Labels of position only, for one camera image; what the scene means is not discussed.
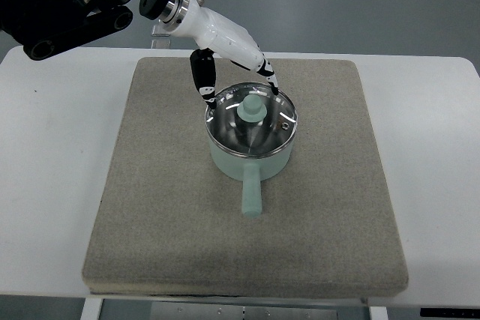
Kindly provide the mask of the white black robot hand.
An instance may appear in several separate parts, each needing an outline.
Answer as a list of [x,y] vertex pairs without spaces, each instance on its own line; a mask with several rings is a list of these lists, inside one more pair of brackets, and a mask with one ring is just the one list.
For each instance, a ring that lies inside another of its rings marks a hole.
[[214,54],[258,73],[273,94],[279,93],[271,63],[248,31],[232,20],[201,6],[197,0],[169,0],[161,21],[168,34],[192,38],[197,44],[198,49],[190,55],[190,67],[196,89],[210,109],[217,107]]

